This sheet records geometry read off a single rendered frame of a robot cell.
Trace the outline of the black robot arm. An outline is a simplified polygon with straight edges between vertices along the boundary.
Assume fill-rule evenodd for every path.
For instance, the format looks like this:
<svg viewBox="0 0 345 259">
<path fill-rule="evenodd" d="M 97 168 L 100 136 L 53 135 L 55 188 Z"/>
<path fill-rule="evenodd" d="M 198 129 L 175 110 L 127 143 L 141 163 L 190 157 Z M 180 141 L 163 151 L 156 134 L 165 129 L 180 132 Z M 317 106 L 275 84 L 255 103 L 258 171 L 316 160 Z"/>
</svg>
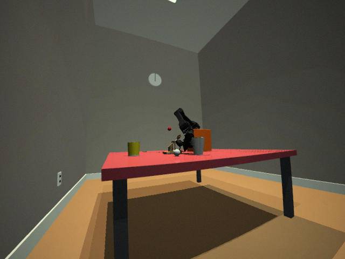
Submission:
<svg viewBox="0 0 345 259">
<path fill-rule="evenodd" d="M 182 108 L 177 109 L 174 112 L 174 115 L 177 117 L 179 121 L 179 127 L 181 131 L 186 133 L 187 140 L 185 142 L 189 148 L 193 148 L 191 138 L 194 138 L 194 130 L 193 129 L 200 129 L 200 125 L 197 122 L 191 121 L 183 112 Z"/>
</svg>

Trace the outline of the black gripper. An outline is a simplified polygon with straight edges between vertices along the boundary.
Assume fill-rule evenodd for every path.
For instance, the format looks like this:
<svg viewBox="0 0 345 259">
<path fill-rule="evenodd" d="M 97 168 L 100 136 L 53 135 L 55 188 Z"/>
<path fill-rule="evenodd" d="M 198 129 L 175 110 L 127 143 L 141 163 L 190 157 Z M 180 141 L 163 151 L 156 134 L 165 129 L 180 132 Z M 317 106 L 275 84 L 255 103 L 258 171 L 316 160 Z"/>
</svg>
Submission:
<svg viewBox="0 0 345 259">
<path fill-rule="evenodd" d="M 176 140 L 176 144 L 177 144 L 178 146 L 183 146 L 183 149 L 184 149 L 184 152 L 185 152 L 185 151 L 189 148 L 189 146 L 185 144 L 185 142 L 186 142 L 186 140 L 187 140 L 187 136 L 186 136 L 186 135 L 184 135 L 184 136 L 185 136 L 185 138 L 183 139 L 183 141 L 181 141 L 181 140 Z"/>
</svg>

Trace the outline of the tan wooden catapult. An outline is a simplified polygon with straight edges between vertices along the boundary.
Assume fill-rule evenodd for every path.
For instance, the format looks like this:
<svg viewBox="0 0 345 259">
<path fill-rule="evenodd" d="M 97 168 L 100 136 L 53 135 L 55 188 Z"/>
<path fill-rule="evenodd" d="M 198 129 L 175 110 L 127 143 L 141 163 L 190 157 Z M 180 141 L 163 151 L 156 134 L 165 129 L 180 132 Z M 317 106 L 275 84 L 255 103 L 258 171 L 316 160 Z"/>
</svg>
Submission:
<svg viewBox="0 0 345 259">
<path fill-rule="evenodd" d="M 181 134 L 178 135 L 176 138 L 176 140 L 178 140 L 179 138 L 181 137 Z M 174 143 L 174 148 L 176 149 L 176 140 L 175 141 L 172 141 L 171 144 L 168 146 L 168 152 L 163 152 L 163 154 L 173 154 L 174 151 L 173 151 L 173 143 Z M 181 146 L 179 146 L 179 150 L 181 149 Z M 180 150 L 180 153 L 182 153 L 184 151 Z"/>
</svg>

